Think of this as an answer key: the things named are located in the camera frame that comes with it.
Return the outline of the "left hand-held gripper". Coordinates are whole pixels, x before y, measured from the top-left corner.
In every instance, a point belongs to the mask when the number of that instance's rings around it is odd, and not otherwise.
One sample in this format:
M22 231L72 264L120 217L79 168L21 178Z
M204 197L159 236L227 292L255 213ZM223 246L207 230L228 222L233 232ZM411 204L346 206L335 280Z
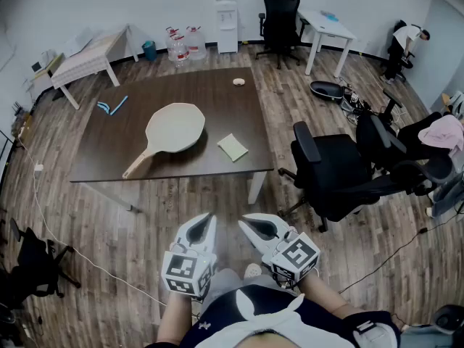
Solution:
M168 291L190 297L205 297L213 277L217 256L191 245L213 246L217 218L211 213L193 217L178 229L175 243L165 252L161 278Z

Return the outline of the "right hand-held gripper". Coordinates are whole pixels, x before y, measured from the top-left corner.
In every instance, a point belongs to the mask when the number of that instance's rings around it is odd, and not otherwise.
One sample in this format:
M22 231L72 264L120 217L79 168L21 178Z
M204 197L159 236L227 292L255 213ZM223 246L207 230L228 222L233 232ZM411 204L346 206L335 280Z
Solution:
M288 231L290 226L277 215L246 214L239 227L278 282L298 283L318 264L320 250L315 243L305 233Z

